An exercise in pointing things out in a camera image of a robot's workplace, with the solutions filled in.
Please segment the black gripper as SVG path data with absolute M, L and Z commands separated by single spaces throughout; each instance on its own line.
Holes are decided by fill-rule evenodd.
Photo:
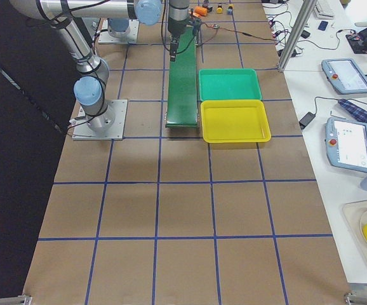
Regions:
M 185 32 L 186 27 L 192 27 L 192 35 L 197 36 L 201 26 L 200 18 L 186 18 L 185 20 L 175 20 L 171 17 L 168 18 L 168 32 L 171 34 L 170 43 L 170 60 L 175 61 L 178 50 L 178 40 L 180 36 Z

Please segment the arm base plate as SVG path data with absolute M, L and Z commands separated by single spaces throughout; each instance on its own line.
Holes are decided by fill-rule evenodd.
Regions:
M 139 30 L 138 20 L 129 20 L 125 31 L 109 29 L 108 20 L 104 20 L 98 37 L 99 44 L 136 44 Z
M 83 107 L 79 106 L 77 117 L 71 119 L 73 140 L 122 140 L 126 113 L 127 100 L 105 100 L 107 110 L 101 116 L 88 123 L 90 117 L 86 117 Z

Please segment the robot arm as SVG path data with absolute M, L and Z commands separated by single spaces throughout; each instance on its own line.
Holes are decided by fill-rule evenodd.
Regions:
M 86 125 L 93 135 L 105 135 L 117 118 L 112 102 L 105 98 L 109 66 L 94 54 L 76 19 L 114 19 L 125 28 L 132 20 L 154 25 L 160 18 L 161 1 L 11 1 L 10 4 L 26 17 L 56 30 L 76 62 L 81 78 L 75 82 L 74 95 L 83 110 L 84 122 L 71 123 L 69 128 L 77 130 Z
M 129 12 L 133 15 L 128 18 L 109 18 L 107 20 L 107 30 L 113 37 L 121 39 L 128 35 L 130 23 L 136 20 L 145 25 L 154 25 L 158 21 L 163 21 L 165 13 L 168 12 L 168 32 L 170 33 L 170 45 L 167 46 L 165 38 L 161 41 L 164 49 L 170 54 L 170 60 L 174 62 L 177 56 L 186 52 L 194 44 L 198 36 L 202 21 L 195 17 L 189 10 L 188 1 L 136 1 L 128 5 Z M 187 45 L 180 49 L 180 38 L 187 28 L 192 28 L 192 37 Z

